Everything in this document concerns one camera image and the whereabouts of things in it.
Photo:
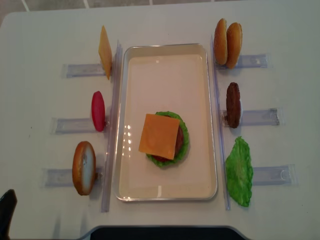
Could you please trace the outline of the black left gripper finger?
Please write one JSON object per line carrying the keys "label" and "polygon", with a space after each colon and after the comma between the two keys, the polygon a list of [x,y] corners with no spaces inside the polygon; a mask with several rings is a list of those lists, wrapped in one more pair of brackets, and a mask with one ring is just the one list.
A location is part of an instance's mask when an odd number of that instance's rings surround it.
{"label": "black left gripper finger", "polygon": [[12,217],[17,205],[17,196],[13,189],[9,189],[0,198],[0,239],[9,240]]}

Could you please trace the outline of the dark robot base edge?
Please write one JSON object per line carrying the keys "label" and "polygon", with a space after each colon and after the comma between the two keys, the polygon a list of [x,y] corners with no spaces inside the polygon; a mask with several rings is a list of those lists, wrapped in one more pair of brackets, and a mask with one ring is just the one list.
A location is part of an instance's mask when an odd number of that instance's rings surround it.
{"label": "dark robot base edge", "polygon": [[227,227],[108,226],[89,234],[90,240],[244,240]]}

